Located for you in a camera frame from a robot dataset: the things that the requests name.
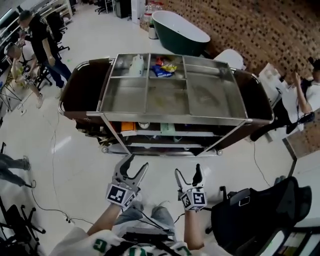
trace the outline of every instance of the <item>black shirt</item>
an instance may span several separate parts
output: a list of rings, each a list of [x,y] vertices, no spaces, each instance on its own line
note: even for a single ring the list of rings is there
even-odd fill
[[[25,37],[25,40],[31,42],[34,54],[40,63],[44,63],[47,60],[47,54],[45,52],[42,40],[48,39],[51,54],[55,55],[58,52],[57,44],[55,43],[51,29],[47,20],[36,14],[29,23],[30,35]]]

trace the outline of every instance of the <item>brick wall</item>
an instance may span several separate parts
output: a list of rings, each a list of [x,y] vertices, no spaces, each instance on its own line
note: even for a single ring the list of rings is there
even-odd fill
[[[309,77],[308,57],[320,58],[319,0],[163,0],[175,12],[205,31],[208,50],[216,56],[232,48],[255,74],[269,62],[282,74],[298,64]],[[320,149],[320,123],[308,124],[289,138],[297,156]]]

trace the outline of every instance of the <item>person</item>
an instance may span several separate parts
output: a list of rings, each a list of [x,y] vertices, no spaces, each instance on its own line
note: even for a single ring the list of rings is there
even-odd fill
[[[22,48],[19,48],[11,42],[4,48],[4,54],[13,58],[11,74],[14,81],[17,84],[26,84],[31,91],[34,92],[37,96],[36,107],[40,109],[44,102],[44,97],[39,92],[36,85],[34,83],[27,82],[24,77],[24,73],[26,73],[27,78],[36,78],[40,71],[39,67],[37,67],[38,61],[31,45],[26,44],[22,46]]]
[[[153,229],[154,232],[157,231],[158,226],[170,231],[175,230],[174,220],[163,204],[152,209],[150,218],[143,218],[144,207],[140,200],[134,200],[121,215],[119,215],[121,206],[112,203],[87,232],[82,228],[74,227],[55,246],[49,256],[230,256],[217,243],[211,242],[204,245],[198,224],[198,213],[194,210],[184,212],[184,241],[179,241],[175,237],[166,241],[159,239],[153,244],[127,242],[129,237],[126,231],[131,227]]]
[[[13,174],[9,168],[29,171],[31,165],[27,156],[24,155],[23,159],[13,160],[10,156],[0,153],[0,179],[16,184],[19,187],[26,186],[28,188],[32,188],[32,186],[26,184],[21,177]]]
[[[56,98],[60,98],[65,85],[61,76],[68,81],[71,71],[58,57],[59,49],[48,22],[44,17],[39,14],[33,15],[29,10],[20,13],[18,22],[23,29],[29,27],[30,35],[21,33],[20,37],[31,42],[37,60],[47,67],[59,88]]]
[[[301,80],[296,71],[292,73],[293,88],[283,93],[282,99],[274,106],[273,123],[259,128],[250,135],[253,142],[280,127],[286,127],[287,134],[297,126],[303,130],[304,124],[298,123],[298,120],[320,108],[320,59],[309,58],[309,61],[313,66],[312,78]]]

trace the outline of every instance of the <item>cart wheel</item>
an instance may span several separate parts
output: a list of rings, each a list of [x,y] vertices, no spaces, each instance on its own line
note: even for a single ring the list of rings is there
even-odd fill
[[[102,151],[102,153],[108,153],[109,149],[107,146],[102,146],[101,151]]]

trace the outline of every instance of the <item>gray pants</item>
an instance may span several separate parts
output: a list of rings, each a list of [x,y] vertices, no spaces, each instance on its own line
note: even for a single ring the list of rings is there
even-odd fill
[[[0,153],[0,179],[18,186],[24,186],[26,182],[18,175],[13,174],[9,168],[27,170],[26,160],[13,160],[10,156]]]
[[[143,212],[143,210],[144,210],[144,207],[140,202],[138,201],[132,202],[130,207],[127,210],[125,210],[121,215],[119,215],[119,217],[116,219],[115,225],[143,219],[144,216],[141,213]],[[172,230],[175,227],[174,220],[172,219],[167,208],[163,206],[154,207],[151,212],[151,218],[155,219],[160,223],[165,224],[166,226],[170,227]]]

